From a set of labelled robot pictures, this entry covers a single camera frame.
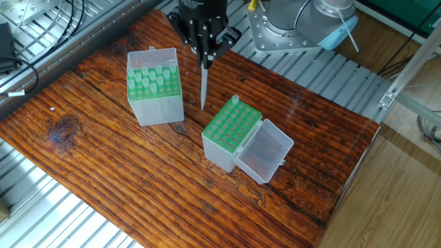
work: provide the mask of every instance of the wood grain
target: wood grain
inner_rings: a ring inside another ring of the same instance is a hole
[[[152,45],[177,49],[186,116],[139,127],[125,65]],[[0,136],[142,245],[315,247],[378,125],[234,52],[210,69],[202,112],[200,74],[153,11],[2,122]],[[201,132],[233,94],[295,141],[266,185],[203,156]]]

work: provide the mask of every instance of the metal plate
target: metal plate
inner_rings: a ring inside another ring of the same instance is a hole
[[[26,25],[59,4],[60,0],[0,0],[0,13],[17,24],[23,19],[21,25]]]
[[[299,32],[294,32],[291,37],[283,38],[270,32],[263,21],[263,10],[258,5],[255,10],[248,10],[249,26],[252,31],[254,46],[257,52],[264,54],[286,52],[320,51],[313,41]]]

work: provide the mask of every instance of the wooden table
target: wooden table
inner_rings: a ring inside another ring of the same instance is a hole
[[[176,48],[185,120],[140,127],[127,53]],[[146,247],[315,247],[378,125],[228,52],[201,70],[153,11],[0,125],[0,137]],[[205,159],[201,132],[234,94],[295,144],[266,185]]]

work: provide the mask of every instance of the green pipette tip rack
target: green pipette tip rack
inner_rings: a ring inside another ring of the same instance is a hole
[[[233,97],[203,131],[203,136],[233,154],[262,118],[262,113]]]
[[[182,94],[181,78],[177,67],[171,69],[170,66],[163,66],[159,71],[157,68],[144,68],[144,70],[138,69],[132,72],[127,72],[127,93],[130,101],[159,99]]]

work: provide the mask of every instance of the translucent plastic box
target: translucent plastic box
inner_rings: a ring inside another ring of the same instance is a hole
[[[205,157],[231,172],[237,165],[268,183],[294,142],[262,114],[233,96],[202,132]]]
[[[184,120],[176,49],[129,52],[127,98],[141,126]]]

